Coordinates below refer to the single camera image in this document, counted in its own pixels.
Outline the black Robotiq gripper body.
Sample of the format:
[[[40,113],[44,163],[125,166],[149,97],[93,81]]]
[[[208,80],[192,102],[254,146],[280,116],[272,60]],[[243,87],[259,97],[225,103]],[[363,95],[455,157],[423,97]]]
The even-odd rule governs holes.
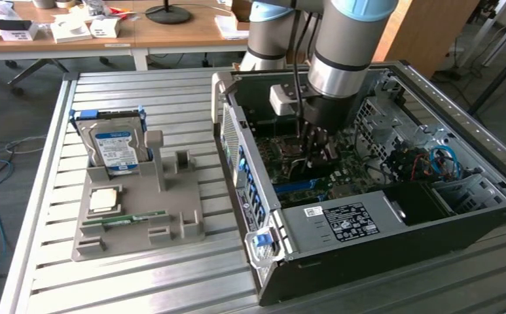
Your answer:
[[[356,96],[354,94],[343,98],[326,96],[307,98],[302,104],[303,120],[326,131],[328,135],[335,135],[348,119]]]

